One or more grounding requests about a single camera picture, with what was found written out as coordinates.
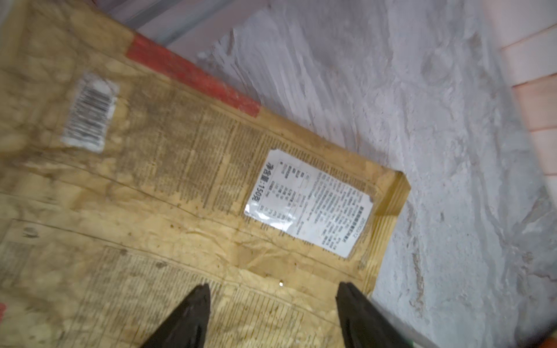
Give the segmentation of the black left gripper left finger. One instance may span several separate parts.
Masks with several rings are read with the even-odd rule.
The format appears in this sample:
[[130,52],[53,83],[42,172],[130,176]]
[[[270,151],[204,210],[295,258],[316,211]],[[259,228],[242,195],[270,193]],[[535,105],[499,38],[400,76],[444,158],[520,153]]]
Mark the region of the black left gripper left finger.
[[209,284],[200,284],[179,303],[140,348],[202,348],[210,320]]

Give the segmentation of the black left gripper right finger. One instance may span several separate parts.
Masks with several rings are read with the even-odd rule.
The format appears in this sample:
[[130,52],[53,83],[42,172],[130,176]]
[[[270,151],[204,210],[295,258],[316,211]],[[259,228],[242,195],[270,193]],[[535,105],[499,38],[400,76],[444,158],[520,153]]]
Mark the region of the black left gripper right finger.
[[412,347],[354,284],[339,284],[336,303],[345,347]]

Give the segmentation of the brown paper chips bag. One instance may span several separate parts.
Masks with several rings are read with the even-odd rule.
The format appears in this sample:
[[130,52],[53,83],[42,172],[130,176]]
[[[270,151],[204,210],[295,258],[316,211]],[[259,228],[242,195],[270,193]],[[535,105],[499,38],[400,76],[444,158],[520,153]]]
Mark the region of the brown paper chips bag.
[[207,347],[342,347],[409,193],[85,1],[1,3],[3,347],[140,347],[197,287]]

